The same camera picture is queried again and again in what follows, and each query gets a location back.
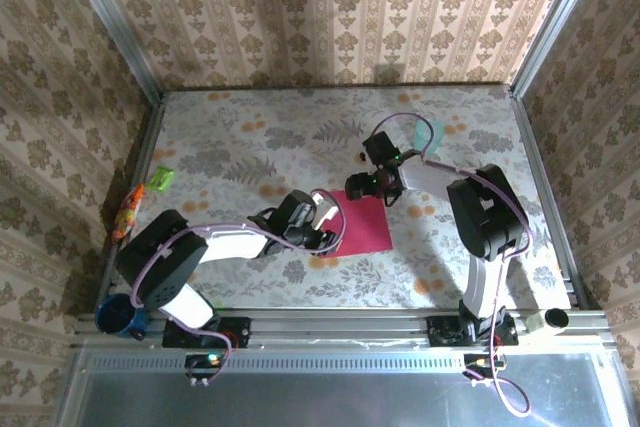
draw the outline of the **red cloth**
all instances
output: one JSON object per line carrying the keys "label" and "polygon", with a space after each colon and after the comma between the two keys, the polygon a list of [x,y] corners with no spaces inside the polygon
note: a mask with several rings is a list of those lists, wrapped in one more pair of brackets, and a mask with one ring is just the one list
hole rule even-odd
{"label": "red cloth", "polygon": [[[382,199],[366,197],[362,200],[350,201],[347,200],[343,190],[334,190],[331,194],[345,213],[347,230],[337,252],[326,257],[344,257],[393,249]],[[336,214],[332,220],[322,224],[323,230],[336,233],[340,232],[341,228],[340,214]]]}

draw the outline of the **wire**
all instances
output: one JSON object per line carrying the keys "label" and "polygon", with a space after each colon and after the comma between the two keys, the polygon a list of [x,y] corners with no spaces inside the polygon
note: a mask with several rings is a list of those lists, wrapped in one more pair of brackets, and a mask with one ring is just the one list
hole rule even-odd
{"label": "wire", "polygon": [[185,236],[188,233],[192,233],[192,232],[193,233],[198,233],[198,232],[200,232],[200,233],[216,233],[216,232],[229,231],[231,229],[246,230],[246,231],[258,234],[258,235],[263,235],[264,237],[267,237],[268,239],[275,240],[276,242],[279,242],[282,245],[284,245],[285,247],[288,247],[290,249],[300,250],[300,251],[306,252],[308,254],[323,254],[325,252],[333,250],[338,245],[340,245],[340,242],[342,242],[342,239],[344,238],[344,233],[345,233],[345,231],[347,229],[347,219],[346,219],[346,216],[344,215],[344,210],[342,209],[342,207],[338,203],[337,199],[332,194],[327,192],[326,190],[324,190],[324,189],[314,189],[314,190],[311,191],[311,193],[312,194],[313,193],[319,193],[322,196],[329,198],[329,200],[331,200],[331,202],[333,202],[333,204],[335,204],[335,206],[338,208],[338,212],[340,213],[340,217],[342,218],[342,227],[340,229],[340,233],[338,234],[338,237],[336,238],[336,240],[334,240],[327,247],[323,247],[321,249],[305,249],[304,247],[300,247],[298,245],[295,245],[295,244],[292,244],[290,242],[287,242],[286,240],[282,239],[281,237],[278,237],[275,234],[272,234],[271,232],[267,232],[266,230],[260,229],[259,227],[255,227],[255,226],[244,224],[244,223],[242,223],[242,224],[241,223],[211,223],[211,224],[194,225],[193,227],[187,227],[186,229],[183,229],[180,232],[178,232],[178,233],[174,234],[173,236],[171,236],[169,238],[169,240],[167,240],[164,244],[162,244],[158,248],[156,253],[153,254],[149,258],[147,263],[140,270],[140,273],[138,274],[138,277],[136,278],[135,282],[133,283],[133,286],[131,287],[131,294],[129,296],[129,298],[131,300],[131,305],[133,305],[136,308],[143,307],[143,304],[138,299],[138,290],[140,289],[140,285],[142,284],[142,281],[144,280],[146,275],[149,273],[149,270],[151,270],[151,268],[156,263],[156,261],[160,257],[162,257],[162,255],[165,253],[165,251],[169,247],[171,247],[171,245],[173,245],[178,239],[180,239],[181,237]]}
{"label": "wire", "polygon": [[220,332],[222,335],[226,335],[229,340],[231,341],[231,346],[233,347],[233,341],[235,340],[236,342],[236,346],[233,347],[233,352],[235,352],[236,350],[238,350],[238,346],[240,345],[240,341],[238,340],[238,336],[236,334],[234,334],[233,332],[231,332],[230,330],[223,330],[222,332]]}
{"label": "wire", "polygon": [[[491,328],[489,332],[489,365],[491,366],[491,378],[493,380],[493,385],[495,386],[496,392],[498,393],[498,397],[500,397],[500,400],[511,414],[515,415],[516,417],[524,418],[531,414],[531,401],[529,400],[529,397],[527,396],[527,393],[524,391],[524,389],[518,384],[516,384],[512,380],[501,379],[498,377],[498,372],[496,370],[496,360],[495,356],[493,355],[496,336],[496,317],[498,316],[498,300],[500,299],[502,284],[504,283],[506,277],[506,269],[504,268],[506,264],[505,258],[506,256],[503,255],[502,262],[500,262],[500,271],[498,272],[498,288],[496,289],[496,297],[493,303],[493,314],[491,314]],[[502,391],[502,386],[500,385],[501,383],[506,383],[515,387],[518,392],[522,394],[522,397],[524,398],[524,402],[526,404],[524,410],[516,409],[509,401],[509,399],[507,399],[507,396],[504,395],[504,392]]]}
{"label": "wire", "polygon": [[529,221],[527,220],[527,217],[524,214],[524,212],[522,212],[522,210],[518,208],[515,202],[511,200],[511,198],[502,189],[497,187],[492,182],[489,182],[487,179],[480,177],[475,172],[459,169],[458,167],[454,167],[448,164],[443,164],[442,162],[437,162],[435,160],[423,159],[423,161],[426,165],[430,165],[431,167],[435,167],[440,170],[446,170],[447,172],[453,172],[455,174],[460,174],[460,175],[470,177],[471,179],[475,180],[479,184],[482,184],[482,186],[491,190],[494,194],[496,194],[500,198],[500,200],[502,200],[507,205],[507,207],[509,207],[509,209],[513,211],[515,216],[518,218],[518,221],[520,222],[520,224],[522,224],[522,227],[524,228],[525,234],[527,236],[527,243],[521,249],[518,249],[509,253],[506,257],[503,256],[503,261],[512,259],[513,257],[517,257],[519,255],[526,254],[527,252],[529,252],[529,250],[531,250],[531,248],[533,247],[533,232],[531,231],[531,227],[529,227]]}
{"label": "wire", "polygon": [[[247,224],[241,224],[241,223],[212,223],[212,224],[204,224],[204,225],[196,225],[193,227],[188,227],[184,230],[181,230],[180,232],[177,232],[176,234],[174,234],[173,236],[171,236],[169,238],[169,240],[167,240],[164,244],[162,244],[158,250],[156,251],[155,254],[153,254],[149,260],[147,261],[147,263],[144,265],[144,267],[140,270],[140,273],[138,274],[138,277],[136,278],[135,282],[133,283],[133,286],[131,287],[131,294],[129,295],[129,300],[131,302],[131,305],[133,305],[135,308],[141,308],[144,307],[144,304],[142,304],[142,302],[140,302],[140,300],[138,299],[138,290],[140,289],[140,285],[142,284],[142,281],[144,280],[144,278],[146,277],[146,275],[149,273],[149,271],[151,270],[151,268],[153,267],[153,265],[156,263],[156,261],[162,257],[162,255],[164,254],[164,252],[171,247],[171,245],[174,244],[174,242],[176,242],[178,239],[180,239],[181,237],[185,236],[186,234],[190,233],[190,232],[202,232],[202,233],[215,233],[215,232],[224,232],[224,231],[228,231],[229,229],[239,229],[239,230],[247,230],[249,232],[254,232],[256,234],[259,235],[263,235],[264,237],[267,237],[268,239],[272,239],[275,240],[276,242],[280,242],[282,245],[284,245],[285,247],[289,247],[290,249],[294,249],[294,250],[301,250],[304,252],[307,252],[309,254],[322,254],[324,252],[328,252],[330,250],[333,250],[334,248],[336,248],[337,246],[340,245],[340,242],[342,242],[342,239],[344,238],[344,233],[347,230],[347,218],[344,214],[344,210],[342,208],[342,206],[338,203],[338,200],[329,192],[327,192],[324,189],[314,189],[311,191],[311,194],[314,193],[318,193],[320,195],[322,195],[323,197],[328,198],[329,200],[331,200],[331,202],[333,202],[333,204],[338,208],[338,212],[340,213],[340,218],[342,219],[342,227],[340,229],[340,233],[338,234],[338,237],[327,247],[323,247],[322,249],[305,249],[304,247],[300,247],[298,245],[292,244],[290,242],[287,242],[286,240],[278,237],[275,234],[272,234],[271,232],[267,232],[266,230],[262,230],[258,227],[254,227],[251,225],[247,225]],[[182,330],[189,332],[193,335],[204,335],[204,336],[209,336],[209,337],[215,337],[217,339],[221,339],[224,341],[225,345],[226,345],[226,353],[225,353],[225,358],[224,358],[224,362],[220,365],[220,368],[218,369],[218,372],[215,373],[215,375],[213,377],[211,377],[210,381],[213,381],[213,379],[215,379],[216,377],[218,377],[218,375],[220,375],[220,372],[222,372],[222,369],[227,365],[227,362],[229,361],[229,359],[231,358],[231,353],[233,352],[233,346],[231,345],[231,341],[224,335],[219,334],[218,332],[211,332],[208,330],[200,330],[200,329],[193,329],[191,327],[186,326],[185,324],[183,324],[182,322],[180,322],[179,320],[175,319],[175,318],[170,318],[169,320],[171,320],[172,322],[174,322],[178,327],[180,327]]]}
{"label": "wire", "polygon": [[169,319],[171,320],[171,322],[175,323],[178,327],[180,327],[182,330],[184,330],[185,332],[189,332],[190,334],[193,335],[204,335],[207,337],[214,337],[216,339],[221,339],[222,341],[224,341],[225,346],[226,346],[226,352],[224,354],[224,361],[222,361],[220,363],[220,367],[218,367],[218,371],[213,374],[213,376],[208,379],[208,382],[213,382],[213,380],[215,378],[217,378],[220,375],[220,372],[222,372],[222,370],[227,366],[227,363],[229,362],[229,359],[231,358],[231,352],[233,352],[233,346],[231,345],[231,341],[229,340],[229,338],[225,335],[222,335],[218,332],[211,332],[209,330],[200,330],[200,329],[192,329],[191,327],[186,326],[185,324],[183,324],[182,322],[180,322],[178,319],[174,319],[171,318]]}
{"label": "wire", "polygon": [[[504,283],[505,277],[506,277],[505,265],[507,264],[507,261],[509,259],[518,257],[520,255],[524,255],[527,252],[529,252],[529,250],[531,250],[531,248],[533,247],[533,232],[531,231],[531,227],[529,226],[527,217],[525,213],[515,204],[515,202],[502,189],[497,187],[492,182],[489,182],[488,180],[484,179],[483,177],[480,177],[475,172],[471,172],[469,170],[460,169],[458,167],[443,164],[442,162],[437,162],[435,160],[429,160],[429,159],[426,159],[424,155],[422,155],[422,161],[425,163],[425,165],[430,165],[431,167],[435,167],[440,170],[445,170],[447,172],[453,172],[459,175],[467,176],[475,180],[482,186],[488,188],[493,193],[495,193],[500,198],[500,200],[502,200],[507,205],[507,207],[509,207],[513,211],[515,216],[518,218],[518,221],[524,228],[525,234],[527,236],[527,243],[522,248],[516,249],[513,252],[510,252],[508,254],[506,252],[502,253],[502,262],[500,263],[500,272],[498,274],[498,287],[496,289],[496,296],[493,304],[493,313],[491,315],[491,328],[489,331],[489,365],[491,367],[491,379],[493,380],[493,384],[495,386],[498,397],[500,397],[500,400],[504,404],[505,408],[512,415],[516,417],[520,417],[520,418],[527,417],[529,414],[531,414],[531,401],[529,400],[529,397],[527,396],[524,389],[522,389],[522,387],[520,387],[518,384],[516,384],[512,380],[502,379],[498,377],[498,372],[496,370],[495,356],[493,355],[495,350],[495,335],[496,335],[495,331],[496,331],[496,319],[498,316],[498,303],[500,299],[500,292],[502,290],[502,284]],[[481,377],[484,379],[484,377],[480,376],[480,374],[474,373],[473,376],[476,378]],[[522,394],[522,397],[524,398],[524,401],[526,404],[524,410],[518,410],[513,406],[513,404],[509,401],[509,399],[507,399],[507,397],[504,395],[501,384],[509,384],[513,386],[516,390],[518,390],[520,394]]]}
{"label": "wire", "polygon": [[431,122],[429,122],[427,119],[425,119],[422,115],[420,114],[416,114],[414,112],[397,112],[395,114],[391,114],[388,117],[385,117],[384,119],[382,119],[378,125],[376,125],[373,130],[371,131],[371,135],[369,135],[369,137],[373,137],[373,135],[378,131],[378,129],[380,128],[380,126],[382,126],[382,124],[384,124],[387,120],[389,119],[393,119],[394,117],[398,117],[400,115],[406,115],[409,117],[415,117],[416,119],[421,120],[422,122],[424,122],[425,124],[427,124],[427,127],[429,128],[429,140],[427,141],[427,143],[425,144],[425,146],[423,147],[423,149],[420,151],[420,157],[424,159],[426,153],[427,153],[427,149],[429,148],[429,146],[432,144],[434,137],[436,136],[434,130],[433,130],[433,125],[431,125]]}

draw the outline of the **floral tablecloth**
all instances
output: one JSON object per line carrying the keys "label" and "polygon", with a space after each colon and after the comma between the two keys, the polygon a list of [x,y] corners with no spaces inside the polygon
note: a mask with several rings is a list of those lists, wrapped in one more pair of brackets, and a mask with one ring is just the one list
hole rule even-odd
{"label": "floral tablecloth", "polygon": [[[506,87],[174,92],[166,102],[147,180],[158,166],[175,175],[164,193],[145,197],[134,234],[169,208],[192,224],[235,221],[293,188],[340,189],[366,169],[361,142],[381,119],[419,112],[446,125],[436,158],[501,166],[529,215],[535,246],[510,267],[507,307],[569,307]],[[414,127],[397,118],[385,130],[403,150]],[[457,307],[468,254],[450,205],[408,192],[386,214],[392,251],[223,260],[198,266],[191,284],[218,307]]]}

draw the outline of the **wall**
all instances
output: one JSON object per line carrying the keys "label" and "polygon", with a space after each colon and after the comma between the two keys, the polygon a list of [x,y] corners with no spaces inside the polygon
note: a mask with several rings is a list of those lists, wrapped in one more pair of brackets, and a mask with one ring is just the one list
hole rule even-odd
{"label": "wall", "polygon": [[116,0],[165,90],[507,82],[551,0]]}
{"label": "wall", "polygon": [[88,0],[0,0],[0,425],[48,425],[148,105]]}
{"label": "wall", "polygon": [[525,105],[578,269],[640,397],[640,0],[581,0]]}

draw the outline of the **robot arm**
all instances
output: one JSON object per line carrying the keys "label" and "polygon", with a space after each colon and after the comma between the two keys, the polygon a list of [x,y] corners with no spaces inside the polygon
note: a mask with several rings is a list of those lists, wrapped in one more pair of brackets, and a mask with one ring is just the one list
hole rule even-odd
{"label": "robot arm", "polygon": [[186,219],[177,211],[167,210],[122,250],[118,271],[129,285],[136,285],[149,259],[159,249],[165,250],[165,244],[169,243],[166,253],[143,277],[137,296],[146,308],[158,309],[190,329],[207,329],[217,320],[215,311],[187,283],[200,263],[276,254],[285,247],[274,238],[328,254],[336,250],[338,236],[320,229],[337,211],[321,194],[308,195],[299,190],[288,194],[277,208],[249,217],[249,222],[221,225],[216,229],[189,229]]}
{"label": "robot arm", "polygon": [[[524,232],[522,223],[492,190],[455,169],[442,170],[425,164],[416,150],[401,153],[384,132],[369,137],[363,146],[376,171],[354,174],[347,179],[345,190],[349,200],[376,196],[390,207],[403,191],[417,190],[451,203],[458,234],[471,254],[467,290],[459,306],[461,342],[475,343],[491,326],[499,283],[501,259],[498,256],[517,248]],[[490,164],[477,169],[475,174],[500,189],[524,213],[500,168]],[[502,323],[504,319],[505,309],[501,309],[497,322]]]}

